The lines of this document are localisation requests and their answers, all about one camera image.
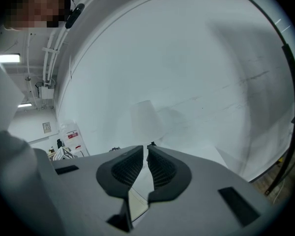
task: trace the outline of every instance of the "fluorescent light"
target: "fluorescent light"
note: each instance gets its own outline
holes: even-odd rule
[[[19,54],[2,54],[0,55],[0,63],[19,63]]]
[[[279,19],[275,24],[277,25],[280,21],[281,21],[281,19]]]
[[[19,105],[19,108],[30,107],[30,106],[31,106],[31,103],[25,103],[25,104]]]
[[[282,30],[281,33],[285,32],[289,27],[291,27],[291,26],[288,26],[287,28],[285,28],[284,30]]]

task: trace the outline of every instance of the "white curved panel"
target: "white curved panel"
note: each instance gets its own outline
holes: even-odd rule
[[[158,146],[193,155],[214,146],[251,180],[290,142],[281,46],[247,0],[151,0],[111,24],[60,84],[59,122],[74,119],[89,153],[103,153],[136,145],[129,108],[151,100],[168,129]]]

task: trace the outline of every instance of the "ceiling light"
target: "ceiling light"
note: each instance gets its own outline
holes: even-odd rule
[[[0,63],[19,63],[19,54],[2,54],[0,55]]]
[[[19,105],[19,108],[30,107],[30,106],[31,106],[31,103],[25,103],[25,104]]]

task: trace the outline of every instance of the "small white sign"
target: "small white sign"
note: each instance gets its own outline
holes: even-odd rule
[[[50,122],[43,123],[43,129],[45,134],[50,133],[51,132]]]

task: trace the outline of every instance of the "black rectangular slot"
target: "black rectangular slot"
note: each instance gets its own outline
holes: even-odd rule
[[[242,224],[247,226],[255,221],[259,214],[239,195],[232,187],[218,190],[236,218]]]
[[[71,171],[75,171],[78,170],[79,168],[75,165],[70,165],[67,167],[63,167],[63,168],[59,168],[59,169],[55,169],[55,171],[57,172],[58,175],[64,174],[64,173],[68,173]]]

